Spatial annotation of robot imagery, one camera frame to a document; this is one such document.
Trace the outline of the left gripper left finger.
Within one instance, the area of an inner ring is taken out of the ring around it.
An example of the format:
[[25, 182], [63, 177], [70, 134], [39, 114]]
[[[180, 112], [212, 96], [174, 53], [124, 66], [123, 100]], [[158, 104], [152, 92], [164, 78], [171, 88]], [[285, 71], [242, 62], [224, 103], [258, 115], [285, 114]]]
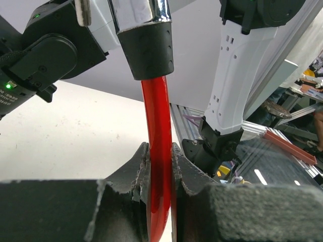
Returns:
[[1, 182], [1, 241], [148, 241], [142, 143], [105, 179]]

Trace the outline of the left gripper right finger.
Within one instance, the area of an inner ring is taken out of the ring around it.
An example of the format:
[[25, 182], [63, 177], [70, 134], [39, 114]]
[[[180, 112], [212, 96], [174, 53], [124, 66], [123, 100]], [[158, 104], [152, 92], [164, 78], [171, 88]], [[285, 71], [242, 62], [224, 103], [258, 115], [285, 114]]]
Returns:
[[322, 190], [218, 183], [172, 144], [173, 241], [322, 241]]

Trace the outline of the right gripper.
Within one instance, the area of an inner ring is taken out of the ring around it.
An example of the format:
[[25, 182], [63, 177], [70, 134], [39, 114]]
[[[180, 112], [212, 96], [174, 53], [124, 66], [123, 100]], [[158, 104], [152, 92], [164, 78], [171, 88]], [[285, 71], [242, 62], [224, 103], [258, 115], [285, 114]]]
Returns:
[[23, 33], [1, 18], [1, 117], [33, 96], [47, 103], [58, 80], [73, 78], [106, 59], [74, 1], [49, 1], [32, 13]]

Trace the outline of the red cable lock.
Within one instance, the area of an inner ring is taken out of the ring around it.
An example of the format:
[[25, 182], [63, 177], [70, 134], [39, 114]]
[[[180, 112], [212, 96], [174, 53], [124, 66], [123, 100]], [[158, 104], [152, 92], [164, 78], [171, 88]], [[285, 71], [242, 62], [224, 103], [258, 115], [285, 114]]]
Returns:
[[147, 229], [159, 241], [171, 206], [172, 131], [166, 76], [174, 71], [168, 1], [109, 1], [116, 34], [134, 80], [141, 82], [149, 137]]

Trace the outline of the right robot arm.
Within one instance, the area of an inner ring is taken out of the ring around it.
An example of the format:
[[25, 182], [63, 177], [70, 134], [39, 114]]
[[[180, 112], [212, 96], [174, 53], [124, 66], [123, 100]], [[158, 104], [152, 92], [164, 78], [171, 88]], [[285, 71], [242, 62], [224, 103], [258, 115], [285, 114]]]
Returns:
[[[212, 175], [237, 160], [243, 111], [260, 61], [280, 26], [304, 1], [221, 1], [221, 50], [211, 97], [188, 159]], [[49, 1], [34, 10], [23, 33], [1, 19], [1, 116], [32, 96], [52, 101], [55, 82], [73, 78], [121, 47], [141, 82], [151, 173], [171, 172], [166, 75], [174, 71], [168, 1]]]

